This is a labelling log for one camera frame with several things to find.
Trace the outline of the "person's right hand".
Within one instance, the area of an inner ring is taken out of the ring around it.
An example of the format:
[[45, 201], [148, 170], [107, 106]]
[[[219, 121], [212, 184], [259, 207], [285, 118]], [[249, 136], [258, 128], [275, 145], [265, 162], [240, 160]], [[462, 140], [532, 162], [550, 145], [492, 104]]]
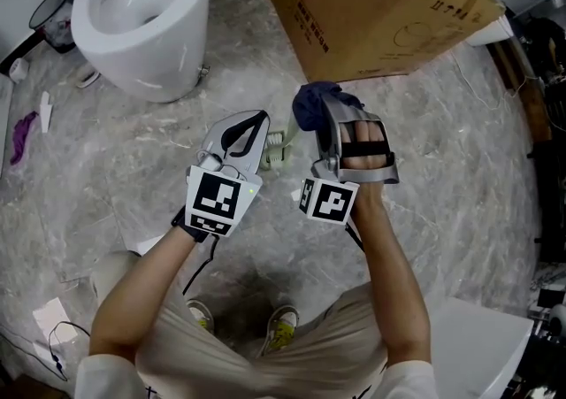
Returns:
[[[352, 126], [340, 124], [340, 135], [342, 146], [345, 147], [347, 143], [352, 141], [356, 142], [382, 142], [384, 136], [380, 127], [374, 122], [358, 120], [354, 125], [354, 135], [352, 138], [348, 131]], [[363, 157], [345, 157], [343, 164], [348, 169], [358, 170], [371, 170], [379, 169], [386, 165], [387, 159], [384, 155], [370, 155]]]

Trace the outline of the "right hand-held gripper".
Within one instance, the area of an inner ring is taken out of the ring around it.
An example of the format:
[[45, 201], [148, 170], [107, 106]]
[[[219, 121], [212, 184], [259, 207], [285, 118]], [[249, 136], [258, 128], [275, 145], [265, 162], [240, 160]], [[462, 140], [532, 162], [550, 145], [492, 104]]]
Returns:
[[[303, 182], [299, 208], [308, 219], [346, 224], [360, 185], [399, 182], [396, 158], [379, 116], [346, 105], [328, 94], [321, 101], [324, 115], [305, 117], [298, 123], [301, 130], [316, 134], [319, 153], [319, 159], [311, 167], [312, 176]], [[382, 138], [359, 141], [358, 121], [377, 127]], [[360, 157], [383, 157], [386, 162], [373, 169], [346, 165], [348, 160]]]

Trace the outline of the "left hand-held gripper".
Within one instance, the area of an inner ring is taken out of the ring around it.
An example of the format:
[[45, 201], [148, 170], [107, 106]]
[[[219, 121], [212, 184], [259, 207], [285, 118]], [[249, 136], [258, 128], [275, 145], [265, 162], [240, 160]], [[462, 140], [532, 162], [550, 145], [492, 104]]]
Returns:
[[[263, 185], [256, 172], [269, 127], [267, 112], [252, 110], [237, 112], [210, 128], [198, 163], [187, 172], [186, 226], [220, 237], [234, 232]], [[244, 147], [236, 151], [234, 145], [246, 133]], [[220, 157], [240, 157], [242, 170]]]

